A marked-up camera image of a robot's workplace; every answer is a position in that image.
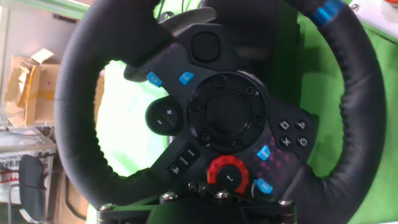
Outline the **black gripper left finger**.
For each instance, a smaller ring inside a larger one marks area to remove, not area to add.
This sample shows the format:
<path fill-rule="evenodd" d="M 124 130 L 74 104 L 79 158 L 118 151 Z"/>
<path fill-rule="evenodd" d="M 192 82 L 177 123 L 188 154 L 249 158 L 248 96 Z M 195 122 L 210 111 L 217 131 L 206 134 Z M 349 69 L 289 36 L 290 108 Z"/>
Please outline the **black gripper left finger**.
<path fill-rule="evenodd" d="M 155 195 L 129 205 L 106 203 L 97 209 L 97 224 L 145 223 L 157 207 L 188 196 L 194 196 L 197 184 L 192 182 L 171 188 L 166 193 Z"/>

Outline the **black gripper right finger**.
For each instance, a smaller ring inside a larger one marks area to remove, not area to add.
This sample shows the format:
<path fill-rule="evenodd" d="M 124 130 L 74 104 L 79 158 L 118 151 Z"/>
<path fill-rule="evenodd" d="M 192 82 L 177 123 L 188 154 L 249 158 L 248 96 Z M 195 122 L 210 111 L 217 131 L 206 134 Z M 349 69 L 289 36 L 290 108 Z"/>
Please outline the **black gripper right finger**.
<path fill-rule="evenodd" d="M 253 196 L 254 192 L 253 184 L 248 192 L 237 193 L 219 185 L 198 183 L 198 223 L 295 223 L 293 200 L 273 201 L 268 196 Z"/>

